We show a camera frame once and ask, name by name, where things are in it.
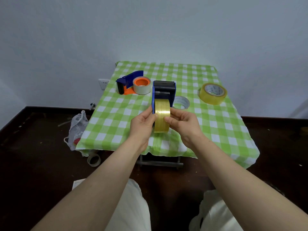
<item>tape roll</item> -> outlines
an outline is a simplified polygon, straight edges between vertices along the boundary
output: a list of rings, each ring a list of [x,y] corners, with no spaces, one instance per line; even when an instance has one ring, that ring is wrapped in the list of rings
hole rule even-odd
[[[175,106],[175,104],[179,104],[181,106],[181,108],[177,108]],[[175,108],[175,109],[188,109],[189,106],[190,106],[190,102],[186,97],[176,96],[174,98],[173,108]]]
[[[91,159],[92,159],[93,157],[98,157],[98,161],[97,161],[96,163],[94,163],[94,164],[91,164]],[[99,166],[99,164],[101,163],[101,159],[100,159],[99,155],[97,155],[96,153],[92,153],[92,154],[90,154],[90,155],[88,156],[87,162],[88,162],[88,164],[89,164],[91,167],[97,167],[97,166]]]
[[[154,99],[155,113],[158,117],[154,124],[154,133],[166,133],[169,131],[169,124],[164,117],[170,117],[170,103],[168,99]]]
[[[221,104],[227,96],[227,90],[218,84],[205,83],[202,85],[199,97],[202,101],[211,105]]]
[[[133,80],[133,88],[135,93],[139,95],[148,94],[151,91],[151,80],[144,76],[139,76]]]

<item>floor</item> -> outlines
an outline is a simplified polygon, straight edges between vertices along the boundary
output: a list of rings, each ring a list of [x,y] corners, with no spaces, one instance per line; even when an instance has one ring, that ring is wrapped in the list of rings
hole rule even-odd
[[[71,191],[73,181],[95,168],[63,142],[73,115],[32,113],[0,143],[0,229],[30,230]],[[279,190],[308,213],[308,136],[302,123],[283,120],[260,123],[243,118],[261,154],[248,170]],[[100,151],[102,160],[111,152]],[[144,157],[155,159],[149,154]],[[160,157],[159,160],[174,158]],[[197,159],[182,158],[184,167],[135,166],[131,178],[148,202],[152,230],[188,230],[198,214],[203,192],[214,189]]]

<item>left hand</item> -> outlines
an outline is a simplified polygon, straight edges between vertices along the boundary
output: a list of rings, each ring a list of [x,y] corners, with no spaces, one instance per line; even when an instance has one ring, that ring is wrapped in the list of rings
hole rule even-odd
[[[152,106],[150,106],[131,120],[129,139],[132,139],[136,144],[139,145],[139,154],[145,151],[149,144],[149,138],[152,133],[152,126],[156,119],[157,114],[152,114]]]

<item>table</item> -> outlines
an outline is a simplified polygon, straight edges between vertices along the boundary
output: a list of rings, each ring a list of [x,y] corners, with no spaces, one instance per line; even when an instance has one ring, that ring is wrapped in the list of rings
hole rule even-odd
[[[131,119],[151,104],[152,97],[151,92],[147,95],[117,93],[116,80],[136,70],[143,70],[151,81],[175,81],[176,95],[190,101],[187,111],[197,115],[202,132],[242,167],[255,163],[259,150],[230,98],[227,96],[220,105],[209,105],[198,97],[204,83],[221,85],[216,68],[207,65],[118,62],[76,150],[115,151],[127,139]],[[168,133],[152,133],[143,154],[148,152],[158,156],[196,157],[172,129]]]

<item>wall outlet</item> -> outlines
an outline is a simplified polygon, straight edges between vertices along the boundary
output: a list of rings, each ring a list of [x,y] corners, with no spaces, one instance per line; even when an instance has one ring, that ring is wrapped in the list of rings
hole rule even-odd
[[[109,80],[106,80],[106,79],[99,79],[98,82],[99,82],[100,88],[101,88],[102,90],[105,90],[106,87],[107,87],[107,84],[109,83]]]

